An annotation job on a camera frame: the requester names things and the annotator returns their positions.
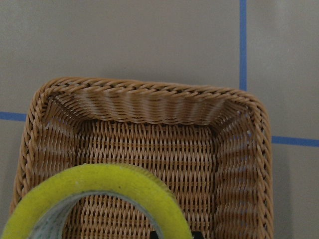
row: black object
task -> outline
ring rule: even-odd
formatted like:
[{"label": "black object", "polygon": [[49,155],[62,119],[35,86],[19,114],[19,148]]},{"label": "black object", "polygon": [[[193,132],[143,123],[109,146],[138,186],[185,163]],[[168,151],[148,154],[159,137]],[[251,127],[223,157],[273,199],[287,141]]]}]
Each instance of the black object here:
[{"label": "black object", "polygon": [[[191,232],[191,234],[193,235],[193,239],[204,239],[201,232]],[[150,239],[159,239],[155,231],[151,232]]]}]

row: tape roll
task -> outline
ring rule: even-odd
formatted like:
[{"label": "tape roll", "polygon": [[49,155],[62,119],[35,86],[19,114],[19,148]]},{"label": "tape roll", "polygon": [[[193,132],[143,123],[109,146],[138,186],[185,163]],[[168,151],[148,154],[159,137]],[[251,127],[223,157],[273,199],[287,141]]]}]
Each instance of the tape roll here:
[{"label": "tape roll", "polygon": [[50,177],[21,200],[1,238],[60,239],[68,213],[88,195],[110,195],[130,202],[148,217],[160,239],[192,238],[166,184],[127,164],[84,164]]}]

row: woven basket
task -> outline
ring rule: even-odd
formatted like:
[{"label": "woven basket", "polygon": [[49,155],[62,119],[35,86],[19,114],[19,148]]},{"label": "woven basket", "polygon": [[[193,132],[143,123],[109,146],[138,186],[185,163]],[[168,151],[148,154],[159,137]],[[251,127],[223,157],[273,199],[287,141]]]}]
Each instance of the woven basket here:
[{"label": "woven basket", "polygon": [[[264,107],[235,89],[61,78],[34,95],[14,184],[21,198],[83,163],[143,167],[175,193],[206,239],[272,239],[272,157]],[[110,196],[81,199],[65,239],[148,239],[148,219]]]}]

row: blue painter's tape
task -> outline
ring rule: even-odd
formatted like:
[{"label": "blue painter's tape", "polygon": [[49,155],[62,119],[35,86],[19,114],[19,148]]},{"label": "blue painter's tape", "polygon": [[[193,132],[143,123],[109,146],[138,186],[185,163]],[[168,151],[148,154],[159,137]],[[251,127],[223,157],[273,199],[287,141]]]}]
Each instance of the blue painter's tape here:
[{"label": "blue painter's tape", "polygon": [[25,121],[26,114],[0,112],[0,120]]},{"label": "blue painter's tape", "polygon": [[239,88],[247,90],[247,3],[240,0]]},{"label": "blue painter's tape", "polygon": [[307,139],[307,138],[291,138],[291,137],[273,136],[272,143],[319,147],[318,139]]}]

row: floor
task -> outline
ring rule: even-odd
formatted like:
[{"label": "floor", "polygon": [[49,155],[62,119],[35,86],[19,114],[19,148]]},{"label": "floor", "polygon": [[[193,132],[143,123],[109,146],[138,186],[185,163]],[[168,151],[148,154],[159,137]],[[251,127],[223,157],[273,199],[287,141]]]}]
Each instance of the floor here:
[{"label": "floor", "polygon": [[273,134],[276,239],[319,238],[319,1],[0,1],[0,232],[34,92],[61,76],[240,88]]}]

